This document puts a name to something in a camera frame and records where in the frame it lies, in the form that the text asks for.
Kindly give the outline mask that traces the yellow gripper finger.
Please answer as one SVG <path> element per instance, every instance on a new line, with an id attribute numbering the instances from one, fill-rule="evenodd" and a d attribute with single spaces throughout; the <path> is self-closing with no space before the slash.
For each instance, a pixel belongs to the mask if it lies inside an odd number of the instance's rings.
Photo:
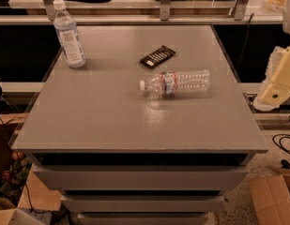
<path id="1" fill-rule="evenodd" d="M 280 106 L 290 98 L 290 46 L 276 47 L 270 55 L 266 70 L 266 87 L 260 102 Z"/>
<path id="2" fill-rule="evenodd" d="M 286 5 L 286 0 L 267 0 L 264 3 L 264 9 L 273 12 L 282 12 Z"/>

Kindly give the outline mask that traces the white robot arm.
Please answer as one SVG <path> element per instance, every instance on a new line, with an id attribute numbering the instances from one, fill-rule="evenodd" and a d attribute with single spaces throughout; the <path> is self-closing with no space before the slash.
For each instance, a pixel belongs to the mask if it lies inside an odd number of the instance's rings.
<path id="1" fill-rule="evenodd" d="M 290 0 L 285 0 L 283 7 L 282 30 L 290 35 Z M 266 75 L 266 87 L 258 94 L 258 101 L 277 108 L 290 98 L 290 46 L 273 51 Z"/>

